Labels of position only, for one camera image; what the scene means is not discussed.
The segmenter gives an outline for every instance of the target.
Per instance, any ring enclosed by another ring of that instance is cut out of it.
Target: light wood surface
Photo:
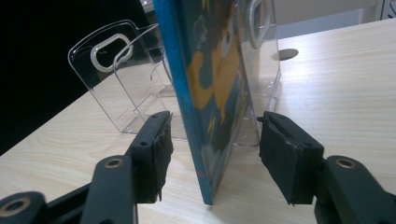
[[[396,193],[396,20],[279,41],[299,54],[281,63],[275,112],[325,146],[362,162]],[[36,190],[47,201],[91,181],[102,158],[134,139],[87,93],[0,157],[0,198]],[[163,201],[139,204],[140,223],[316,223],[313,205],[287,205],[257,148],[236,148],[215,204],[204,205],[188,143],[174,141]]]

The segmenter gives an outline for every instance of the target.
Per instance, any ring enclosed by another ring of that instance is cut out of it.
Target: dark floor
[[[149,24],[139,0],[8,1],[0,15],[0,155],[87,91],[67,61],[80,39],[113,21]]]

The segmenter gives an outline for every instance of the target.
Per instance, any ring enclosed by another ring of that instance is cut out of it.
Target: clear plastic stand
[[[187,139],[157,25],[111,23],[79,41],[68,60],[120,132],[138,133],[149,115],[170,110],[173,137]]]

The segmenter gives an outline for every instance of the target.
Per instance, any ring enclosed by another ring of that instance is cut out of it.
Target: book
[[[213,204],[251,108],[234,0],[153,2],[203,200]]]

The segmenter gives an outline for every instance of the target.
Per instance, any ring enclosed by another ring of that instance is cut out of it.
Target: black clamp
[[[162,197],[173,153],[169,111],[148,118],[124,155],[96,164],[92,182],[46,203],[39,192],[0,201],[0,224],[137,223],[137,204]]]
[[[291,119],[272,112],[262,122],[260,156],[287,203],[311,204],[318,223],[396,223],[396,197],[358,161],[324,160],[324,147]]]

